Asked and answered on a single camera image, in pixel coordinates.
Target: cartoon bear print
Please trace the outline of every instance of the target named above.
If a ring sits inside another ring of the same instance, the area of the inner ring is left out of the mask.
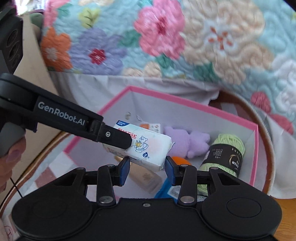
[[[135,145],[136,152],[141,153],[142,151],[148,148],[148,144],[145,143],[146,141],[148,141],[148,139],[145,138],[144,136],[141,136],[139,138],[139,141],[136,141],[136,145]]]

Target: circular black pad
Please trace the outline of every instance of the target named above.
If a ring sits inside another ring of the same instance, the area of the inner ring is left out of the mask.
[[[201,213],[216,231],[240,239],[273,234],[281,221],[277,202],[249,185],[222,186],[204,200]]]
[[[228,211],[239,218],[252,218],[261,212],[261,206],[249,198],[234,198],[227,203]]]
[[[20,199],[12,210],[16,228],[38,240],[71,236],[87,223],[91,214],[88,199],[64,186],[37,190]]]

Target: red flower pattern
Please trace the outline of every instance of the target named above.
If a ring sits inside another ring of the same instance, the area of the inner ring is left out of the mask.
[[[166,34],[166,27],[167,21],[164,17],[161,17],[159,21],[156,23],[158,34],[165,35]]]
[[[273,118],[284,130],[293,135],[293,125],[286,117],[277,114],[270,114],[270,117]]]
[[[251,96],[251,102],[266,113],[271,112],[270,100],[264,92],[259,91],[253,93]]]
[[[106,59],[105,51],[103,49],[94,49],[90,54],[91,62],[100,65]]]

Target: finger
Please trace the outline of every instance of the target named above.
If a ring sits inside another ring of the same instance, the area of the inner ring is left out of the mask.
[[[8,155],[10,155],[12,152],[14,152],[15,150],[18,150],[21,154],[24,153],[24,151],[26,150],[26,138],[23,137],[22,139],[20,139],[17,143],[15,143],[8,152]]]
[[[26,149],[26,139],[23,137],[14,144],[8,154],[0,158],[0,175],[5,175],[20,161],[22,153]]]
[[[0,193],[3,192],[3,191],[5,191],[5,189],[6,189],[6,184],[7,184],[7,183],[5,183],[3,186],[0,187]]]
[[[0,175],[3,176],[9,173],[14,168],[14,166],[21,160],[21,158],[22,156],[19,155],[16,159],[8,163],[5,161],[0,161]]]
[[[3,186],[11,178],[11,175],[12,171],[3,176],[0,176],[0,187]]]

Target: wooden table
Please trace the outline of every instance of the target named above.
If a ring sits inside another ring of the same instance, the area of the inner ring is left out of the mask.
[[[296,241],[296,199],[276,199],[283,211],[283,219],[276,231],[279,241]]]

